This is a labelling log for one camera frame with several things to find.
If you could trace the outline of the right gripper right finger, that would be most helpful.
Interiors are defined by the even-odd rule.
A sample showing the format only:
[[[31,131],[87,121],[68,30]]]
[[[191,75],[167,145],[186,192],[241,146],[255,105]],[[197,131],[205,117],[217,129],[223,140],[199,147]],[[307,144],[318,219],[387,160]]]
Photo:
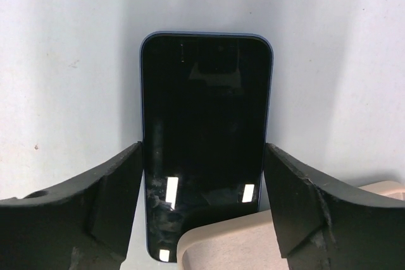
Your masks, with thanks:
[[[404,201],[348,185],[273,144],[264,175],[289,269],[404,269]]]

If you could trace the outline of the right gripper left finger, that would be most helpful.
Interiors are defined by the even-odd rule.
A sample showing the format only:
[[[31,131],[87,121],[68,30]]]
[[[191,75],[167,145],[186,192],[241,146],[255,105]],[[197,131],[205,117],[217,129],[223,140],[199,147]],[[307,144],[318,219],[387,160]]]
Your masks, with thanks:
[[[119,269],[142,179],[142,144],[19,199],[1,201],[2,269]]]

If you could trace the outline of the beige phone case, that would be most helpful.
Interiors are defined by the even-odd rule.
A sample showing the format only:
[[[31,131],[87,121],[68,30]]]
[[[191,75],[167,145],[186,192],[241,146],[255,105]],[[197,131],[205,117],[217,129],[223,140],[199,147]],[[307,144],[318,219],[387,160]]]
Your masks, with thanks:
[[[180,269],[289,269],[271,210],[188,231],[177,249]]]

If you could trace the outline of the black phone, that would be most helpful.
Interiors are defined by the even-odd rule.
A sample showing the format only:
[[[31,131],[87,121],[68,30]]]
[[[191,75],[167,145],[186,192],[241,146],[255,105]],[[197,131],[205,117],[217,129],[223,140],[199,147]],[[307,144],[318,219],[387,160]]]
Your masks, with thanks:
[[[158,32],[140,49],[146,248],[259,209],[273,52],[258,35]]]

